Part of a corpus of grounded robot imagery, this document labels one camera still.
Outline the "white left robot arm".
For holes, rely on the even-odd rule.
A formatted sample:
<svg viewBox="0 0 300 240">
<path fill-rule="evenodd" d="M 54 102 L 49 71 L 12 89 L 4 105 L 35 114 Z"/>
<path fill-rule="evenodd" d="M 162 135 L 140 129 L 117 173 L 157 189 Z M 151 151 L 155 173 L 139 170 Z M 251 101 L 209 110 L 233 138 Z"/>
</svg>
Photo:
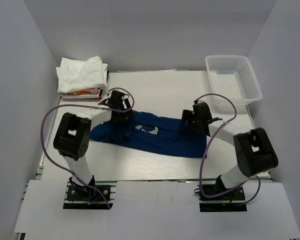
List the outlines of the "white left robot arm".
<svg viewBox="0 0 300 240">
<path fill-rule="evenodd" d="M 132 107 L 128 95 L 114 88 L 97 106 L 76 114 L 63 114 L 53 147 L 66 160 L 72 174 L 70 182 L 79 187 L 78 193 L 84 199 L 89 200 L 96 193 L 95 179 L 86 160 L 91 130 L 104 123 L 117 124 L 132 118 Z"/>
</svg>

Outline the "blue t-shirt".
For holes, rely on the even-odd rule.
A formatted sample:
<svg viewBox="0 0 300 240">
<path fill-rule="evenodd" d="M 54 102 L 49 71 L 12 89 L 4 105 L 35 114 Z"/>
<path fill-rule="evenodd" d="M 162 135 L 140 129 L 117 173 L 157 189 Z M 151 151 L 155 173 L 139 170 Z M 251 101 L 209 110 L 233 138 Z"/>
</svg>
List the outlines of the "blue t-shirt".
<svg viewBox="0 0 300 240">
<path fill-rule="evenodd" d="M 133 117 L 125 121 L 108 121 L 94 127 L 90 139 L 159 155 L 202 158 L 207 146 L 206 135 L 181 130 L 181 122 L 176 118 L 134 111 Z"/>
</svg>

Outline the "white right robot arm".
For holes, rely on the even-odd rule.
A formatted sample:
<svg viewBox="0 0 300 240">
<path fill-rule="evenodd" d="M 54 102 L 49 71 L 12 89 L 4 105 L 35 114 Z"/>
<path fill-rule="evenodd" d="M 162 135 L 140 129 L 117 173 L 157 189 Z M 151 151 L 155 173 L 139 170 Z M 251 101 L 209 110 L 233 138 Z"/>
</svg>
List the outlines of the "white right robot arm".
<svg viewBox="0 0 300 240">
<path fill-rule="evenodd" d="M 230 120 L 212 117 L 206 102 L 195 101 L 192 107 L 193 110 L 182 111 L 179 125 L 181 131 L 209 136 L 207 147 L 217 138 L 235 149 L 237 164 L 216 178 L 215 193 L 207 195 L 208 198 L 219 197 L 226 200 L 233 195 L 234 189 L 251 177 L 278 166 L 278 157 L 263 128 L 241 132 Z"/>
</svg>

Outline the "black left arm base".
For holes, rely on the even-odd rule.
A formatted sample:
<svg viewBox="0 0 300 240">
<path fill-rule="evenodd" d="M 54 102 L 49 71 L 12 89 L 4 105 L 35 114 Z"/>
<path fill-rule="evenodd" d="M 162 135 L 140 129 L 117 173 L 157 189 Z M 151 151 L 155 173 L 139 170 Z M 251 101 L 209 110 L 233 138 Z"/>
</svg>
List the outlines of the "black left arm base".
<svg viewBox="0 0 300 240">
<path fill-rule="evenodd" d="M 72 177 L 67 182 L 63 209 L 64 210 L 110 210 L 115 201 L 116 182 L 97 181 L 95 187 L 104 195 L 107 203 L 100 193 L 94 189 L 77 185 Z"/>
</svg>

